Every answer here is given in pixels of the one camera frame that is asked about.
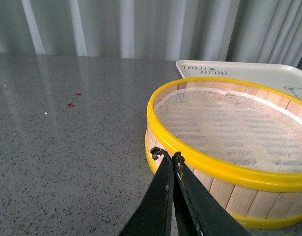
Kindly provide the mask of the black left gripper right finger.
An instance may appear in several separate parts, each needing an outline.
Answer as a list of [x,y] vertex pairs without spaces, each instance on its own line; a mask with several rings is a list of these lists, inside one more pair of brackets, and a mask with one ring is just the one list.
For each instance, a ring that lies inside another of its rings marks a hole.
[[185,164],[180,152],[173,155],[173,201],[180,236],[248,236],[242,227],[209,193]]

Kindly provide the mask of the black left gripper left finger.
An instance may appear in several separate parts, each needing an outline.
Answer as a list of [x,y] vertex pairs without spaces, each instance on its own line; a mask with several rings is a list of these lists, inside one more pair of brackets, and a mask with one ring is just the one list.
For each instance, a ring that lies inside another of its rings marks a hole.
[[153,147],[152,158],[163,157],[144,197],[121,236],[169,236],[171,233],[174,167],[167,151]]

